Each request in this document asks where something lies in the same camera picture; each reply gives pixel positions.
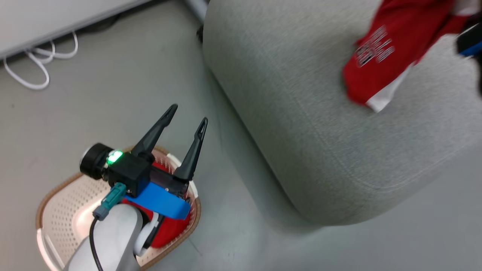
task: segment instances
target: basket rim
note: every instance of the basket rim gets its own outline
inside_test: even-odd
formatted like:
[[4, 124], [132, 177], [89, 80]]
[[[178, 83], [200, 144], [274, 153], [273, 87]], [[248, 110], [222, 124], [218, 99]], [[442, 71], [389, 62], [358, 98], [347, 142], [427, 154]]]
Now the basket rim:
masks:
[[[130, 151], [132, 147], [126, 148], [123, 151]], [[166, 149], [155, 146], [155, 150], [162, 152], [164, 155], [168, 155], [169, 151]], [[76, 173], [72, 177], [68, 178], [65, 182], [61, 183], [60, 185], [56, 186], [53, 190], [51, 190], [45, 197], [42, 199], [40, 202], [40, 205], [37, 209], [37, 214], [35, 216], [35, 227], [37, 230], [41, 230], [43, 228], [43, 223], [42, 223], [42, 217], [43, 217], [43, 211], [45, 210], [45, 206], [49, 202], [49, 200], [57, 194], [60, 190], [64, 189], [66, 186], [71, 184], [73, 181], [77, 180], [78, 178], [82, 177], [83, 174], [81, 172]], [[194, 222], [191, 226], [191, 228], [186, 231], [184, 234], [180, 235], [179, 238], [172, 243], [164, 252], [159, 254], [157, 257], [153, 258], [151, 261], [146, 263], [144, 266], [141, 267], [141, 271], [145, 271], [148, 268], [152, 267], [155, 265], [157, 262], [159, 262], [161, 259], [163, 259], [167, 254], [169, 254], [171, 251], [173, 251], [175, 248], [177, 248], [182, 242], [184, 242], [196, 229], [197, 225], [199, 224], [199, 219], [201, 218], [201, 201], [199, 200], [199, 197], [194, 200], [194, 203], [196, 204], [196, 217], [194, 218]]]

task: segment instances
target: blue object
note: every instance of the blue object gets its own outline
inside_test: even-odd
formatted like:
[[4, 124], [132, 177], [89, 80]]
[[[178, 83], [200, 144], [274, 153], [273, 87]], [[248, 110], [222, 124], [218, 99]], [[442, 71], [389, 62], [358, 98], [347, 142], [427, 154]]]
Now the blue object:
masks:
[[482, 51], [482, 42], [479, 42], [474, 46], [462, 51], [460, 54], [463, 56], [473, 56], [473, 55], [477, 55], [481, 51]]
[[147, 210], [172, 219], [184, 220], [191, 211], [191, 205], [189, 205], [189, 203], [172, 195], [164, 188], [152, 182], [149, 182], [137, 198], [132, 198], [128, 195], [126, 195], [125, 198]]
[[107, 196], [105, 196], [100, 202], [100, 205], [92, 212], [93, 216], [98, 217], [99, 221], [104, 220], [112, 207], [121, 202], [124, 198], [126, 190], [127, 188], [125, 184], [116, 183], [114, 187], [110, 189]]

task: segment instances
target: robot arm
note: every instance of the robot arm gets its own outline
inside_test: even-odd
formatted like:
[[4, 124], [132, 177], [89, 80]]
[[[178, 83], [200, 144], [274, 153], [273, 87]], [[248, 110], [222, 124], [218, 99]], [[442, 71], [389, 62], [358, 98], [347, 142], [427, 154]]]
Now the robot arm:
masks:
[[[172, 105], [130, 152], [102, 143], [85, 152], [80, 171], [107, 181], [112, 189], [94, 210], [91, 234], [81, 242], [65, 271], [140, 270], [136, 256], [150, 247], [164, 217], [187, 217], [190, 204], [184, 195], [194, 176], [208, 121], [202, 120], [181, 166], [171, 175], [152, 165], [152, 150], [176, 110], [177, 105]], [[143, 221], [137, 208], [118, 204], [124, 197], [153, 211], [153, 219]]]

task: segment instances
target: gray floor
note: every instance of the gray floor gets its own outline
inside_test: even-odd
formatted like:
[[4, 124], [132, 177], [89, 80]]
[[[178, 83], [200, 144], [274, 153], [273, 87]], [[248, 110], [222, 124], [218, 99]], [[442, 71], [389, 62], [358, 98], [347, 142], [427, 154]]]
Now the gray floor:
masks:
[[[170, 1], [81, 36], [74, 59], [47, 66], [52, 83], [44, 91], [25, 89], [0, 69], [1, 270], [46, 271], [35, 240], [41, 199], [78, 171], [88, 146], [134, 144], [172, 103], [179, 110], [160, 144], [178, 157], [201, 118], [210, 119], [196, 172], [202, 218], [152, 270], [482, 268], [481, 150], [378, 218], [310, 225], [203, 66], [198, 24], [182, 3]], [[27, 59], [12, 68], [41, 80]]]

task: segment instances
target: green led light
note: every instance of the green led light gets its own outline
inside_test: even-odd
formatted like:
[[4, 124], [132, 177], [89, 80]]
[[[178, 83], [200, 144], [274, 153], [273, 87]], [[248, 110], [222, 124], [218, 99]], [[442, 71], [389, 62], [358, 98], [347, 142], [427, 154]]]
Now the green led light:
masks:
[[117, 150], [111, 156], [109, 156], [109, 158], [107, 158], [107, 163], [112, 164], [115, 161], [117, 161], [117, 159], [119, 159], [119, 157], [121, 156], [122, 156], [122, 151]]

